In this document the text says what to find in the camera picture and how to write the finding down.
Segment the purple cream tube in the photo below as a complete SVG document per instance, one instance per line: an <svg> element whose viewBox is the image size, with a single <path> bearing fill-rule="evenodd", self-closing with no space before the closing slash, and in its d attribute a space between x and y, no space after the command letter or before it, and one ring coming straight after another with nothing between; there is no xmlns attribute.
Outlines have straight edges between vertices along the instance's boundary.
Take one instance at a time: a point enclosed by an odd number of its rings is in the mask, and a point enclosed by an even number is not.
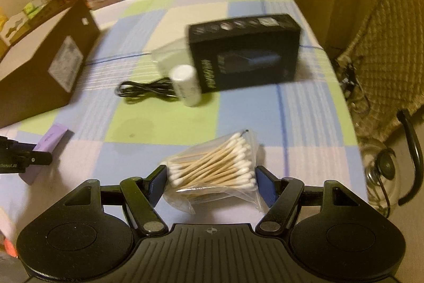
<svg viewBox="0 0 424 283"><path fill-rule="evenodd" d="M29 165L25 172L20 173L21 179L28 185L32 185L44 166L52 163L52 153L60 140L64 137L68 128L62 124L53 124L47 133L38 141L30 152Z"/></svg>

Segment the cotton swab bag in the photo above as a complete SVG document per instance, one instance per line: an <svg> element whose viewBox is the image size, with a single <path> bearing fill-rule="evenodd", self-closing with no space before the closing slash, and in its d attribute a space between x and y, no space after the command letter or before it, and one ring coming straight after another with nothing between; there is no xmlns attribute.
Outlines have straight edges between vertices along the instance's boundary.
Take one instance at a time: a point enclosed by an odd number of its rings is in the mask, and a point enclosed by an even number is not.
<svg viewBox="0 0 424 283"><path fill-rule="evenodd" d="M169 156L162 162L167 169L165 201L190 214L195 205L226 198L265 210L255 173L258 151L256 133L242 129Z"/></svg>

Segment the brown cardboard shoe box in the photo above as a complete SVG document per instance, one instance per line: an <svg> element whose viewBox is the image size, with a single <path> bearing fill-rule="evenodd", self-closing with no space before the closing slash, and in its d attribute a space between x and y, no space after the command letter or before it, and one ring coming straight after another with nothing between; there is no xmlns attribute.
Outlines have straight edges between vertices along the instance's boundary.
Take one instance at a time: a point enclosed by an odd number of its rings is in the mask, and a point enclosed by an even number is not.
<svg viewBox="0 0 424 283"><path fill-rule="evenodd" d="M12 46L1 60L1 127L69 104L99 35L77 0Z"/></svg>

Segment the small white bottle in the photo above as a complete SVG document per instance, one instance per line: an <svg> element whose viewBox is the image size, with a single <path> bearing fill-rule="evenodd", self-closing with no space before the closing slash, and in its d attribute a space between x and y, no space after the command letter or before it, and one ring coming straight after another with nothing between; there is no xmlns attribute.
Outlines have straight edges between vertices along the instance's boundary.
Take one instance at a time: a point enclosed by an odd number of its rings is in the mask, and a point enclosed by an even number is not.
<svg viewBox="0 0 424 283"><path fill-rule="evenodd" d="M194 107L201 102L201 88L196 69L191 65L177 65L169 74L176 96L185 106Z"/></svg>

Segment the translucent plastic cup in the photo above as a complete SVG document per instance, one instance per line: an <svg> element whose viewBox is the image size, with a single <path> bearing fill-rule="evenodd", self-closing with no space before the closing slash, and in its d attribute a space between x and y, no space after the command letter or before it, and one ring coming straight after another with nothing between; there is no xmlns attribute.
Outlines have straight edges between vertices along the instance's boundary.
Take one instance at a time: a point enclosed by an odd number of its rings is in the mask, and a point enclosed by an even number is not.
<svg viewBox="0 0 424 283"><path fill-rule="evenodd" d="M161 77L168 77L169 72L176 66L193 66L190 49L184 42L171 42L152 50L151 55Z"/></svg>

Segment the green tissue packs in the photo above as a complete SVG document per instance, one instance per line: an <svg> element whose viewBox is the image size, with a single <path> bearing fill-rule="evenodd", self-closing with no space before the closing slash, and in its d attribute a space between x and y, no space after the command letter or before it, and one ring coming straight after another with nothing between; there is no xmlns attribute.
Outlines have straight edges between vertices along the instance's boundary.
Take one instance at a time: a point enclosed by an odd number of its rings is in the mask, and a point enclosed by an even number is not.
<svg viewBox="0 0 424 283"><path fill-rule="evenodd" d="M40 0L34 0L27 3L22 9L28 19L33 19L45 6Z"/></svg>

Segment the brown cardboard carton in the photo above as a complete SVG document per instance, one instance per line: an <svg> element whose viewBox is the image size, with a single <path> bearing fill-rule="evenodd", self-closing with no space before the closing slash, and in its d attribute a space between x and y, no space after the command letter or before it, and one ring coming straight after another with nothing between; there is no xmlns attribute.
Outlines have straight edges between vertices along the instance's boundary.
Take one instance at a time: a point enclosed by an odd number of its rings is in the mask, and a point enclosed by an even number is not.
<svg viewBox="0 0 424 283"><path fill-rule="evenodd" d="M1 28L1 39L7 46L14 45L21 38L69 7L63 0L51 0L28 18L23 11L9 18Z"/></svg>

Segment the black shaver box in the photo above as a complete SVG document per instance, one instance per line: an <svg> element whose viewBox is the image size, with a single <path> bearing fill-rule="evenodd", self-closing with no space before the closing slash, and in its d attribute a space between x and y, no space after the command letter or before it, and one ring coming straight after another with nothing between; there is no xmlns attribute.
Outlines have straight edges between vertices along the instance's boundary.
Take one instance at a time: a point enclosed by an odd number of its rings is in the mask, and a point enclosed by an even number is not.
<svg viewBox="0 0 424 283"><path fill-rule="evenodd" d="M301 32L289 14L191 24L187 41L202 92L292 82Z"/></svg>

